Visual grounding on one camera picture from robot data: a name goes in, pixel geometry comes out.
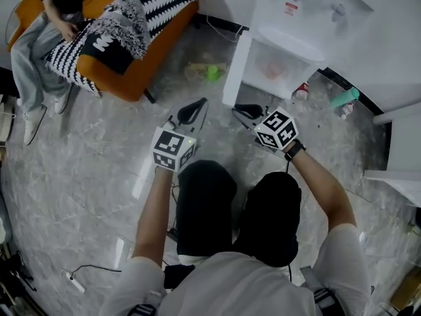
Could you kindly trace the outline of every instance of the backpack strap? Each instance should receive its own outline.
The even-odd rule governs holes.
[[[334,292],[326,288],[316,277],[311,267],[301,268],[307,288],[314,294],[314,302],[323,316],[345,316],[344,309]]]
[[[150,304],[138,304],[127,316],[154,316],[157,310]]]

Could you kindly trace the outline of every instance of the white t-shirt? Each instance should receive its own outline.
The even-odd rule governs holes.
[[[370,285],[353,225],[343,224],[329,232],[313,269],[352,316],[362,315]],[[135,257],[125,264],[99,314],[127,316],[137,304],[145,303],[151,292],[163,296],[158,316],[320,314],[308,288],[293,285],[279,270],[241,253],[224,252],[210,257],[169,294],[163,284],[164,273],[156,263]]]

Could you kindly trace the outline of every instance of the person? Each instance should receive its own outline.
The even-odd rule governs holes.
[[[64,38],[72,41],[82,21],[83,0],[42,0],[45,11],[31,23],[11,49],[14,81],[24,112],[24,143],[36,135],[47,107],[43,92],[55,97],[55,112],[66,107],[71,85],[44,66],[43,57]]]
[[[177,252],[195,268],[166,293],[161,270],[172,172],[159,168],[137,226],[133,257],[124,265],[100,315],[362,315],[368,269],[347,194],[300,143],[285,149],[328,218],[328,235],[303,286],[278,270],[297,255],[301,190],[292,176],[273,172],[249,191],[232,244],[231,201],[236,184],[214,161],[197,161],[179,175]],[[314,282],[334,296],[324,296]]]

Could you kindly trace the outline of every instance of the white sneaker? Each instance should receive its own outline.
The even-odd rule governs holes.
[[[68,102],[68,96],[70,95],[70,91],[72,86],[64,93],[63,96],[56,98],[54,103],[54,110],[56,114],[61,114],[65,109]]]
[[[35,110],[32,110],[29,113],[26,113],[24,115],[24,119],[25,119],[24,143],[26,145],[31,144],[32,140],[34,139],[46,111],[47,111],[47,107],[45,105],[41,105],[41,107]]]

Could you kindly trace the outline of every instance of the marble floor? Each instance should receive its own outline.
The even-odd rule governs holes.
[[[14,241],[34,275],[34,298],[49,315],[96,315],[118,273],[82,269],[79,293],[61,276],[83,264],[119,268],[134,241],[137,219],[150,189],[153,172],[146,161],[155,127],[169,109],[190,97],[204,96],[209,112],[195,159],[224,165],[239,185],[233,202],[235,217],[248,188],[286,163],[252,144],[250,133],[221,106],[226,79],[188,80],[188,62],[230,63],[235,45],[207,26],[188,28],[171,52],[146,99],[126,103],[104,94],[97,99],[75,91],[64,114],[47,116],[32,144],[23,144],[24,124],[16,118],[1,169],[1,185],[9,210]],[[340,88],[316,73],[307,101],[277,99],[242,85],[240,103],[281,105],[294,117],[308,152],[344,185],[355,210],[361,241],[375,287],[367,315],[379,315],[388,297],[414,265],[421,265],[420,238],[408,234],[414,208],[393,188],[362,178],[364,169],[384,169],[385,128],[372,125],[372,113],[357,104],[342,120],[328,108]],[[290,167],[303,189],[299,253],[292,263],[293,282],[302,283],[299,268],[312,265],[327,229],[326,218],[309,189]],[[175,203],[171,203],[174,220]],[[164,260],[177,263],[175,243],[168,239]]]

